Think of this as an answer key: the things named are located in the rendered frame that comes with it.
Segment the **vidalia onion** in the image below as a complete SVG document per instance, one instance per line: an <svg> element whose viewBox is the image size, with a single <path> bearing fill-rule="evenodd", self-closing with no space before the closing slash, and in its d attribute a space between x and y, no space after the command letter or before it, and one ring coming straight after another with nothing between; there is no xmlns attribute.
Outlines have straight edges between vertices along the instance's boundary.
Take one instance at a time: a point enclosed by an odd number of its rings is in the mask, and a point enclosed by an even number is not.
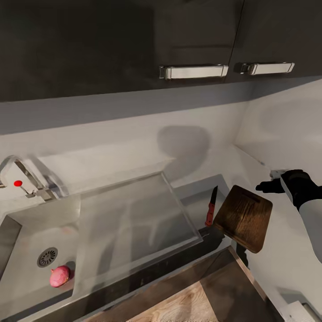
<svg viewBox="0 0 322 322"><path fill-rule="evenodd" d="M71 269L68 266L60 266L55 270L51 269L51 272L50 284L54 288L58 288L63 284L66 284L71 275Z"/></svg>

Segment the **parer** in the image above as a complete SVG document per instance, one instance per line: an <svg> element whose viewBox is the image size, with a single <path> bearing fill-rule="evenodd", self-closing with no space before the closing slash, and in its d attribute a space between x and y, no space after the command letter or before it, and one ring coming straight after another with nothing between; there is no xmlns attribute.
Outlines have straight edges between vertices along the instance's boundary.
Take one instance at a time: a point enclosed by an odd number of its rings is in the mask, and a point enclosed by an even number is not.
<svg viewBox="0 0 322 322"><path fill-rule="evenodd" d="M208 226L211 226L212 225L212 220L213 220L213 215L214 215L214 208L215 208L215 202L216 202L216 195L217 195L217 189L218 189L218 186L216 186L213 189L211 201L209 203L210 208L209 208L208 214L207 214L207 221L205 222Z"/></svg>

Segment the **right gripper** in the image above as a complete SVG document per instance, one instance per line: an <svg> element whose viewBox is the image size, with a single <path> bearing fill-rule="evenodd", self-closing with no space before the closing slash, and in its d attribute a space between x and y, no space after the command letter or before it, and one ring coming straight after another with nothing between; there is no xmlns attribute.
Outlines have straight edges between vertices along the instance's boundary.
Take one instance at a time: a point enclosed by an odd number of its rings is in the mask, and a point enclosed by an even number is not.
<svg viewBox="0 0 322 322"><path fill-rule="evenodd" d="M276 181L277 180L261 182L255 189L257 191L263 191L263 193L284 193L283 191L278 190L276 187Z"/></svg>

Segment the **cutting board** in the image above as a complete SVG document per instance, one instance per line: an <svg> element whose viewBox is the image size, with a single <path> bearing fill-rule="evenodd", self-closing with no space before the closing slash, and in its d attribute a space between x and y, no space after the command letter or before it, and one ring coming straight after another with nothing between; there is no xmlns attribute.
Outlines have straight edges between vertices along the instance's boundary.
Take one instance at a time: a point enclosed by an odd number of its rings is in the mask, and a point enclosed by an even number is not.
<svg viewBox="0 0 322 322"><path fill-rule="evenodd" d="M263 248L273 204L234 185L217 213L214 224L255 252Z"/></svg>

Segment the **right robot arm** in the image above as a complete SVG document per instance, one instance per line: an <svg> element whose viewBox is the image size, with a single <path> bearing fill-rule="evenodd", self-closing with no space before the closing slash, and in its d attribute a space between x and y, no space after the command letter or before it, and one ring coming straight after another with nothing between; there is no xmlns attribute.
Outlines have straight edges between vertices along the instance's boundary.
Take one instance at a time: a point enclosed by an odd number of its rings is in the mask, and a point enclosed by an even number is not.
<svg viewBox="0 0 322 322"><path fill-rule="evenodd" d="M315 255L322 263L322 186L317 186L301 169L271 170L271 181L256 186L263 193L286 193L297 207Z"/></svg>

